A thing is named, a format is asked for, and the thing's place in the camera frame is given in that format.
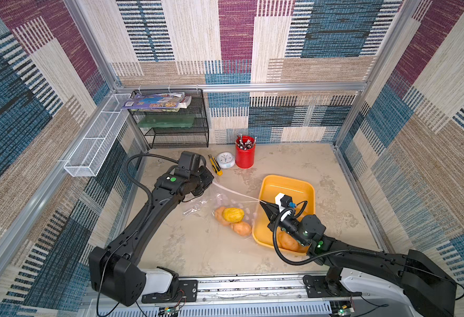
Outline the brown potato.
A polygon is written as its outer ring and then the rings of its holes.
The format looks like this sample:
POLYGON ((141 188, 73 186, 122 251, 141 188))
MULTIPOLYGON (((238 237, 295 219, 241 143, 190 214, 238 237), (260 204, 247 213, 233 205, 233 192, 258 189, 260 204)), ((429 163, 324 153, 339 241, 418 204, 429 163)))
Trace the brown potato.
POLYGON ((277 245, 284 250, 299 252, 300 244, 286 232, 279 232, 277 235, 277 245))
POLYGON ((232 223, 231 228, 235 233, 243 237, 250 236, 252 232, 252 227, 248 223, 243 221, 232 223))

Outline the clear zipper bag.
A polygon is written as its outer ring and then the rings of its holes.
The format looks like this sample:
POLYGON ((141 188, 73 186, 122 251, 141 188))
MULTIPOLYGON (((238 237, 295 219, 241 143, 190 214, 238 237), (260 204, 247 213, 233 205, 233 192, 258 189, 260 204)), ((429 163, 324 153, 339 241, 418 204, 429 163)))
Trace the clear zipper bag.
POLYGON ((259 218, 258 198, 232 190, 217 181, 202 195, 184 202, 184 216, 210 216, 221 227, 232 230, 243 239, 252 237, 254 225, 259 218))

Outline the yellow lemon-like potato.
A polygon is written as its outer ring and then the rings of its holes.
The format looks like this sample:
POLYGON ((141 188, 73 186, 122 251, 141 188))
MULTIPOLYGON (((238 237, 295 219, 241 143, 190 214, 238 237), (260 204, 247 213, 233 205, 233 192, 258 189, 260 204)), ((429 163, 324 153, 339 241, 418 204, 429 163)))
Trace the yellow lemon-like potato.
POLYGON ((223 218, 230 223, 237 223, 244 219, 245 212, 242 209, 229 207, 225 208, 223 218))

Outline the orange potato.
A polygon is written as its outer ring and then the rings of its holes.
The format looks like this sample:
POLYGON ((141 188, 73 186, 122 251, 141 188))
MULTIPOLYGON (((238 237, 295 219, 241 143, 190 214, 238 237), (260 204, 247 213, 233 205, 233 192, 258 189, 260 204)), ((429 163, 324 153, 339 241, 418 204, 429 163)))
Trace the orange potato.
POLYGON ((225 211, 225 206, 219 207, 214 211, 215 219, 222 226, 228 227, 231 223, 226 221, 223 218, 223 212, 225 211))

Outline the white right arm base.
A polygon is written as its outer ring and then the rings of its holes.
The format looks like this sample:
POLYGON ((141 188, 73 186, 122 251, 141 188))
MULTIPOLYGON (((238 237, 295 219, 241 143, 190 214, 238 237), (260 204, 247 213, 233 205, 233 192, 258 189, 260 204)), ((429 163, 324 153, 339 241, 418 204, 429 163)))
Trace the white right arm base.
POLYGON ((403 289, 394 283, 348 268, 342 269, 340 283, 351 293, 360 292, 362 295, 373 295, 403 305, 406 311, 403 316, 419 316, 418 313, 414 313, 410 300, 403 294, 403 289))

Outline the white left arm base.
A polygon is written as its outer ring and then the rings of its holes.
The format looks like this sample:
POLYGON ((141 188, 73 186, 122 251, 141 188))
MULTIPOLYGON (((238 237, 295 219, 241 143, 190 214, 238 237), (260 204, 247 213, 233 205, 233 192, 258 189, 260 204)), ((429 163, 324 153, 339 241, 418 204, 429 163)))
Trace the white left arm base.
POLYGON ((142 297, 149 295, 162 299, 172 299, 178 290, 178 273, 160 266, 146 271, 146 284, 142 291, 142 297))

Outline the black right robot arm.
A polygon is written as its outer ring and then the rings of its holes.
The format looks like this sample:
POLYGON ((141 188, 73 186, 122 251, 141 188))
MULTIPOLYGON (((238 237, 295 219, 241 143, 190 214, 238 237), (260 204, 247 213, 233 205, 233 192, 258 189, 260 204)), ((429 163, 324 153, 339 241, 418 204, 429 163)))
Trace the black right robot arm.
POLYGON ((400 288, 402 297, 422 316, 453 316, 459 284, 423 252, 409 250, 393 254, 368 250, 337 240, 325 234, 326 227, 316 215, 296 212, 297 205, 285 195, 279 203, 261 201, 272 233, 278 257, 293 266, 314 262, 329 267, 327 285, 337 288, 344 284, 345 269, 389 282, 400 288), (282 230, 308 248, 306 260, 286 258, 278 246, 278 231, 282 230))

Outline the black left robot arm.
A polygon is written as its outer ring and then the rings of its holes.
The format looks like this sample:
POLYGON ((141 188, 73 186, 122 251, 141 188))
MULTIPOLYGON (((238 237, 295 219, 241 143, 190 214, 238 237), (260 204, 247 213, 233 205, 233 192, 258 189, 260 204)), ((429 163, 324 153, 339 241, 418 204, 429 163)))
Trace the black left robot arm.
POLYGON ((165 173, 152 191, 153 208, 148 205, 106 247, 95 248, 89 255, 91 286, 101 295, 124 306, 134 304, 145 292, 148 277, 138 268, 139 261, 162 222, 189 193, 203 194, 213 181, 212 172, 200 166, 189 177, 165 173))

